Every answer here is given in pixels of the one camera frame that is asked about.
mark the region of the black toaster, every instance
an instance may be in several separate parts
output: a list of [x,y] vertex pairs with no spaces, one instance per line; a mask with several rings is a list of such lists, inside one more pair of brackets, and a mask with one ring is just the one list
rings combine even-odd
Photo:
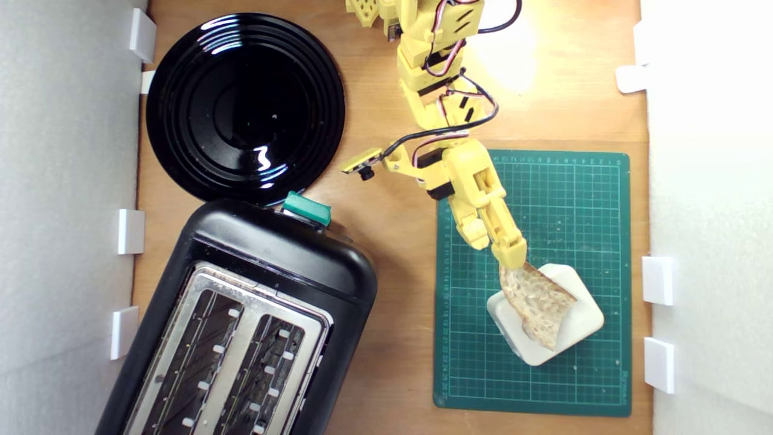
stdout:
[[189,219],[97,435],[324,433],[376,275],[292,200],[214,200]]

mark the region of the black plate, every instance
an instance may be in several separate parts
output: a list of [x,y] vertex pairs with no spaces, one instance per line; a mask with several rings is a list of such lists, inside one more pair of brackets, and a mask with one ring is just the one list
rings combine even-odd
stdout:
[[344,113],[335,63],[311,33],[244,13],[202,24],[167,52],[147,124],[156,157],[183,189],[268,206],[327,167]]

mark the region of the white wall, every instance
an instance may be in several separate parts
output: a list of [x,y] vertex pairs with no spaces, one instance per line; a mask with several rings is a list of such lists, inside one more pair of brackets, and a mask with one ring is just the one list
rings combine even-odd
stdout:
[[120,362],[111,312],[134,259],[116,255],[135,206],[147,0],[0,0],[0,433],[93,432]]
[[653,255],[676,259],[676,347],[655,434],[773,433],[773,87],[770,2],[642,0]]

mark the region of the green cutting mat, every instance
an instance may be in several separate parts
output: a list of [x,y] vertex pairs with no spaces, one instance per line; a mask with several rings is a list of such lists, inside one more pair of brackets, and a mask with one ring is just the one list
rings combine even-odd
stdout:
[[486,310],[500,290],[490,249],[468,247],[438,205],[434,401],[444,408],[631,414],[629,162],[625,154],[492,150],[536,267],[572,265],[604,312],[595,334],[540,367],[521,361]]

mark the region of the wire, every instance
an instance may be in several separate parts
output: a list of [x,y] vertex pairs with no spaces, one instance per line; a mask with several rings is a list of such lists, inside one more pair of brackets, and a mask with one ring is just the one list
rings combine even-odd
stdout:
[[[443,77],[445,74],[448,74],[448,70],[451,69],[451,64],[454,63],[454,59],[456,59],[456,55],[459,53],[459,50],[461,49],[461,45],[463,43],[465,43],[464,39],[460,39],[459,41],[456,41],[456,44],[454,44],[454,48],[451,49],[451,52],[448,54],[448,57],[445,60],[445,65],[443,65],[443,69],[439,73],[434,72],[430,68],[429,56],[424,58],[424,69],[427,70],[427,72],[433,77]],[[433,51],[434,51],[434,41],[432,41],[432,44],[430,45],[430,53],[432,53]]]
[[414,167],[418,164],[417,154],[419,153],[419,149],[421,149],[422,147],[430,145],[431,143],[440,142],[441,140],[466,138],[469,135],[470,135],[469,132],[448,133],[447,135],[440,135],[440,136],[436,136],[434,138],[425,140],[424,142],[420,143],[419,146],[416,147],[416,149],[414,150],[414,155],[413,157],[411,157],[411,161],[414,162]]
[[441,95],[437,100],[435,100],[435,103],[438,105],[438,110],[440,111],[440,116],[445,121],[445,124],[450,127],[451,123],[448,122],[448,115],[446,115],[446,113],[445,113],[445,106],[443,105],[443,95]]
[[432,135],[443,135],[445,133],[460,132],[461,130],[469,130],[479,125],[483,125],[486,122],[489,122],[492,119],[494,119],[494,117],[499,113],[499,104],[496,101],[494,101],[494,98],[492,98],[492,96],[488,92],[486,92],[486,90],[483,89],[479,84],[475,83],[471,78],[465,76],[465,71],[466,71],[465,68],[461,68],[459,70],[459,77],[462,77],[468,82],[470,82],[470,84],[475,86],[475,89],[477,89],[478,92],[483,97],[485,97],[486,100],[489,100],[489,103],[491,103],[494,106],[492,112],[489,113],[485,118],[476,119],[473,122],[466,122],[465,124],[460,124],[460,125],[450,125],[448,127],[433,128],[432,130],[425,130],[423,132],[415,132],[409,135],[405,135],[399,138],[398,140],[394,141],[392,145],[387,147],[381,153],[378,160],[383,160],[389,154],[393,153],[395,149],[397,149],[399,146],[403,145],[405,142],[409,140],[425,138],[427,136],[432,136]]
[[512,17],[510,17],[509,20],[505,21],[504,23],[500,24],[499,26],[489,27],[487,29],[478,29],[478,34],[481,33],[494,33],[498,32],[499,30],[504,30],[510,27],[521,15],[521,9],[523,8],[523,0],[516,0],[516,11],[512,14]]
[[[430,55],[432,54],[432,52],[434,52],[435,36],[438,34],[438,30],[440,29],[440,24],[443,21],[443,11],[445,10],[446,3],[448,3],[448,0],[441,0],[438,3],[438,7],[435,8],[435,17],[432,21],[432,42],[430,43],[430,52],[427,54],[427,57],[424,58],[424,69],[431,76],[435,76],[435,77],[443,77],[448,72],[448,69],[451,67],[450,60],[453,60],[451,58],[451,54],[449,54],[448,59],[446,60],[445,66],[443,67],[444,72],[442,73],[437,74],[433,70],[430,70],[430,66],[429,66]],[[454,45],[454,50],[458,51],[458,48],[456,45]]]
[[466,92],[466,91],[460,91],[458,89],[454,89],[453,91],[450,91],[450,94],[459,94],[459,95],[464,95],[465,97],[474,97],[474,98],[485,96],[477,92]]

